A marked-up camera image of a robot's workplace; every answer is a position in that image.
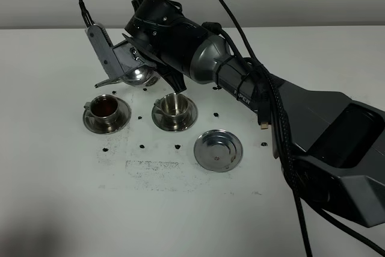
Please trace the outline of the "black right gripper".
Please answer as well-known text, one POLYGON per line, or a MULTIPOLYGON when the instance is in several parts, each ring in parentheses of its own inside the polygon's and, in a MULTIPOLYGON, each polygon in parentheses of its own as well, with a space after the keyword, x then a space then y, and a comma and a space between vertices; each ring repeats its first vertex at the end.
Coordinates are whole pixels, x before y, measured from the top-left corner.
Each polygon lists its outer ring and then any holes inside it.
POLYGON ((182 73, 189 67, 208 31, 187 19, 182 5, 172 0, 132 0, 134 15, 125 27, 144 53, 168 66, 158 66, 158 74, 176 94, 186 90, 182 73))

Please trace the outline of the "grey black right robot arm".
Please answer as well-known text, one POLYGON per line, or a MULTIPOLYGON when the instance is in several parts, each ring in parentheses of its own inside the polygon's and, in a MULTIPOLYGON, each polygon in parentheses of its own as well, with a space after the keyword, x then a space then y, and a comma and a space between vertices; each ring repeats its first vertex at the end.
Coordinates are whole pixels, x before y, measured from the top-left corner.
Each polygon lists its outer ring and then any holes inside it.
POLYGON ((274 153, 299 195, 367 228, 384 223, 384 112, 341 92, 311 91, 244 58, 218 23, 187 19, 180 3, 133 0, 126 40, 176 93, 215 83, 273 127, 274 153))

